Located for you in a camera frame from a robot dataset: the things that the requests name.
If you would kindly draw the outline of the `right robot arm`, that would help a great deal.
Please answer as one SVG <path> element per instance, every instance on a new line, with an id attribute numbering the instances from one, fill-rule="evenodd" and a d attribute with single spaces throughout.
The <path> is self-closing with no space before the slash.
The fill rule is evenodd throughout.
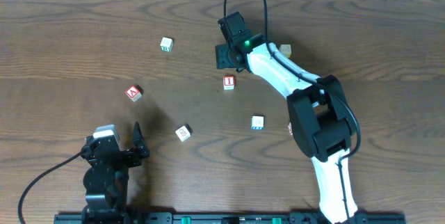
<path id="1" fill-rule="evenodd" d="M 358 134 L 355 117 L 339 81 L 311 74 L 283 55 L 264 34 L 219 23 L 226 43 L 216 46 L 219 69 L 235 68 L 265 79 L 286 98 L 294 140 L 314 165 L 319 209 L 330 223 L 348 223 L 358 208 L 348 174 L 350 137 Z"/>

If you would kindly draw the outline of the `red number 1 block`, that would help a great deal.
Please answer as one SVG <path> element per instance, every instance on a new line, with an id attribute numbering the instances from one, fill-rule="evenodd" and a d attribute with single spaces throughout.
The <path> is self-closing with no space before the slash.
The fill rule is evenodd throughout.
<path id="1" fill-rule="evenodd" d="M 224 76 L 223 77 L 223 88 L 225 90 L 233 90 L 235 86 L 234 76 Z"/>

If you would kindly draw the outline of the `red letter A block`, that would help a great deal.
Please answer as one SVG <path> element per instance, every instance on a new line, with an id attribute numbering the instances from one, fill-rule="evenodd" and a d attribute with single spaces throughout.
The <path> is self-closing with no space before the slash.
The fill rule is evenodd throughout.
<path id="1" fill-rule="evenodd" d="M 143 89 L 138 85 L 130 86 L 126 89 L 125 94 L 133 101 L 136 102 L 143 96 Z"/>

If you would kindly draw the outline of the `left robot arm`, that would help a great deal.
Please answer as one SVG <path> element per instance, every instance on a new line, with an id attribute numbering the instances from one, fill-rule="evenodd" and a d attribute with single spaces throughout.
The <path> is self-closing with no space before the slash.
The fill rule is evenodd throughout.
<path id="1" fill-rule="evenodd" d="M 149 157 L 139 123 L 133 127 L 132 148 L 121 150 L 119 140 L 115 125 L 106 125 L 96 128 L 81 149 L 81 157 L 91 165 L 83 177 L 87 206 L 82 223 L 145 222 L 142 213 L 127 205 L 129 169 Z"/>

